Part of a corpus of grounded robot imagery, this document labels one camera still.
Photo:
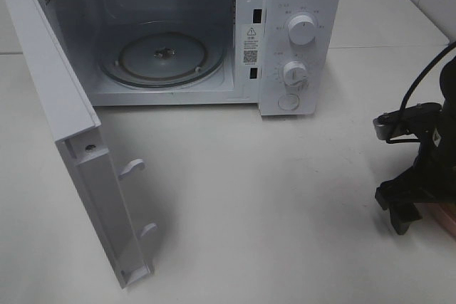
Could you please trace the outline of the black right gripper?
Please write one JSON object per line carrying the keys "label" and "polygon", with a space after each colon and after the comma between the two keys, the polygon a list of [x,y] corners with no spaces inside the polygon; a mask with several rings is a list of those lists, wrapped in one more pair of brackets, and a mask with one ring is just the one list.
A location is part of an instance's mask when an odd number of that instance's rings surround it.
{"label": "black right gripper", "polygon": [[417,142],[413,165],[383,182],[375,193],[380,207],[389,209],[390,223],[400,236],[422,218],[415,203],[455,202],[455,110],[442,105],[435,127]]}

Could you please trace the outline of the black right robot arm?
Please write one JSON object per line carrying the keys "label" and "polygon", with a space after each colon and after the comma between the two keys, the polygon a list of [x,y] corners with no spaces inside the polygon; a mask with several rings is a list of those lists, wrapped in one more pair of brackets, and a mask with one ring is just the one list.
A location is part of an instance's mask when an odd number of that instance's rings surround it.
{"label": "black right robot arm", "polygon": [[440,89],[443,104],[417,104],[373,120],[379,140],[414,135],[420,144],[413,165],[375,192],[399,235],[422,218],[416,204],[455,203],[455,59],[443,67]]}

